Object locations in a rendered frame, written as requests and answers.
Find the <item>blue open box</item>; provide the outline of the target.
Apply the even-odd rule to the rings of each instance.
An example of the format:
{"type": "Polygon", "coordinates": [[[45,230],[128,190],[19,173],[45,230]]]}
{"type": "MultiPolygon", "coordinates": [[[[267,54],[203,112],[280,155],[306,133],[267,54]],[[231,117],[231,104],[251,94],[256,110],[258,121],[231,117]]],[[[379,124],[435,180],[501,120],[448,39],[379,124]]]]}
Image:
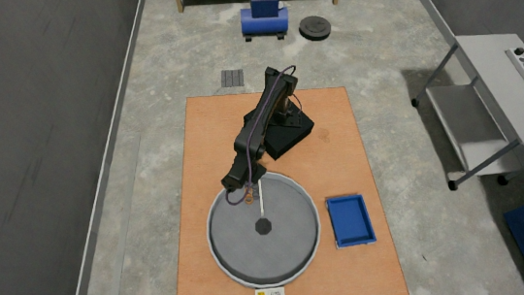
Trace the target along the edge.
{"type": "Polygon", "coordinates": [[[327,201],[327,206],[338,247],[377,241],[362,195],[331,198],[327,201]]]}

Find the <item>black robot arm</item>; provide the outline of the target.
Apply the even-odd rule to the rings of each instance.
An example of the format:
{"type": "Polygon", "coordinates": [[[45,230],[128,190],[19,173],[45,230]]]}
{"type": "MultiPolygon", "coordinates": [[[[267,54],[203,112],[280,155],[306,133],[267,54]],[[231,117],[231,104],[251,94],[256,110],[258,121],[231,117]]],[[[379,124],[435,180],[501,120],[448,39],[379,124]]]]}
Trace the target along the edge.
{"type": "MultiPolygon", "coordinates": [[[[234,158],[233,168],[231,167],[231,172],[229,171],[221,180],[224,188],[226,190],[229,189],[231,193],[236,191],[237,188],[242,189],[246,180],[249,180],[246,144],[253,127],[254,130],[249,142],[251,168],[262,158],[266,150],[263,143],[267,125],[294,128],[302,127],[302,115],[292,113],[293,110],[290,108],[291,102],[289,102],[288,97],[286,98],[286,96],[290,96],[290,94],[292,96],[298,79],[288,74],[282,74],[278,79],[279,73],[281,72],[274,68],[267,67],[265,71],[266,85],[262,96],[253,114],[235,139],[234,151],[237,155],[234,158]]],[[[251,172],[251,178],[253,178],[256,175],[256,167],[252,168],[251,172]]]]}

